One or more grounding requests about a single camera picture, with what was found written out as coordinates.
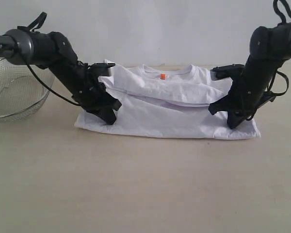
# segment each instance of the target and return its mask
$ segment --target wire basket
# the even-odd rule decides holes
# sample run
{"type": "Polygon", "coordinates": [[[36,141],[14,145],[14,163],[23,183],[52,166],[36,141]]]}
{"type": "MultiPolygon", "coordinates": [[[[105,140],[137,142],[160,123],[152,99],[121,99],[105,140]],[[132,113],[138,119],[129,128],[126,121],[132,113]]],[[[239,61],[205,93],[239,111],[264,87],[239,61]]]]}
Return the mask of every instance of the wire basket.
{"type": "MultiPolygon", "coordinates": [[[[49,87],[54,75],[48,70],[32,67],[49,87]]],[[[26,66],[0,59],[0,122],[21,120],[36,113],[49,95],[26,66]]]]}

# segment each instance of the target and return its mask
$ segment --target neckline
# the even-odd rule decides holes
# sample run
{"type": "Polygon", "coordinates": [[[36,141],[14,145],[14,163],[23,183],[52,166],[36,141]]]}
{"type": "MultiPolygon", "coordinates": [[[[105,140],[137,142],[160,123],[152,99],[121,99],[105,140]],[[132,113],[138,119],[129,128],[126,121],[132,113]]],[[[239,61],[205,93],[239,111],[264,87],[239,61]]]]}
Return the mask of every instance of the neckline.
{"type": "Polygon", "coordinates": [[[167,74],[167,75],[186,75],[186,79],[191,79],[196,74],[196,67],[188,65],[180,70],[159,70],[146,65],[138,66],[139,72],[142,76],[146,76],[151,79],[156,79],[151,74],[167,74]]]}

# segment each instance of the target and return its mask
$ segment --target white fabric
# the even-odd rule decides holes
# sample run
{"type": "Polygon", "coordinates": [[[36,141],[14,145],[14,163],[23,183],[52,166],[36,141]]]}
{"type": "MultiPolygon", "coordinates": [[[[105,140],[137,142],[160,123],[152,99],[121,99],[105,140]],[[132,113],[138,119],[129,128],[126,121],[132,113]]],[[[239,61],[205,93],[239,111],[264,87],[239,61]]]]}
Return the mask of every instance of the white fabric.
{"type": "Polygon", "coordinates": [[[159,138],[248,139],[260,137],[254,120],[237,129],[227,127],[227,113],[212,116],[210,103],[225,96],[231,79],[212,81],[209,70],[190,65],[179,71],[160,71],[144,65],[116,65],[111,77],[100,77],[122,107],[114,125],[83,111],[75,126],[91,131],[159,138]]]}

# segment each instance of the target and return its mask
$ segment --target metal mesh basket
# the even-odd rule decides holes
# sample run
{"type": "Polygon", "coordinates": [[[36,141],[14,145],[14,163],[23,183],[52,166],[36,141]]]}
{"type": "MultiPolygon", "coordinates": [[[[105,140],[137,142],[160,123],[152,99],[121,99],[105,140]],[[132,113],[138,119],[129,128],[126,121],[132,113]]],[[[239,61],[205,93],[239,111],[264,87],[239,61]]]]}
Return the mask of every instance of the metal mesh basket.
{"type": "MultiPolygon", "coordinates": [[[[32,67],[49,87],[54,75],[48,70],[32,67]]],[[[0,59],[0,122],[21,120],[36,113],[49,95],[26,66],[15,66],[0,59]]]]}

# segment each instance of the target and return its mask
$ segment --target basket rim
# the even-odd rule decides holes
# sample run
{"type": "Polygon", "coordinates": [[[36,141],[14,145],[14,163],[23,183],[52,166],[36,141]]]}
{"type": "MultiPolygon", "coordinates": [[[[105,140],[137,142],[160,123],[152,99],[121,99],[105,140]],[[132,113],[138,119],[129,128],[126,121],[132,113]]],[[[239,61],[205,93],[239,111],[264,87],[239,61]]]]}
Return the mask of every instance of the basket rim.
{"type": "MultiPolygon", "coordinates": [[[[3,61],[3,60],[6,60],[6,59],[5,59],[4,57],[1,57],[1,58],[0,58],[0,61],[3,61]]],[[[20,110],[20,111],[18,111],[18,112],[10,113],[10,114],[5,114],[5,115],[0,115],[0,119],[2,119],[2,118],[6,118],[6,117],[12,117],[12,116],[15,116],[15,115],[17,115],[17,114],[21,114],[21,113],[23,113],[23,112],[25,112],[25,111],[27,111],[27,110],[33,108],[34,106],[36,106],[36,105],[39,104],[40,102],[42,102],[43,99],[44,99],[45,97],[47,97],[48,94],[49,94],[49,91],[48,91],[46,88],[44,88],[44,89],[45,89],[44,94],[41,96],[41,98],[40,98],[37,102],[33,103],[33,104],[30,105],[29,107],[27,107],[27,108],[25,108],[25,109],[22,109],[22,110],[20,110]]]]}

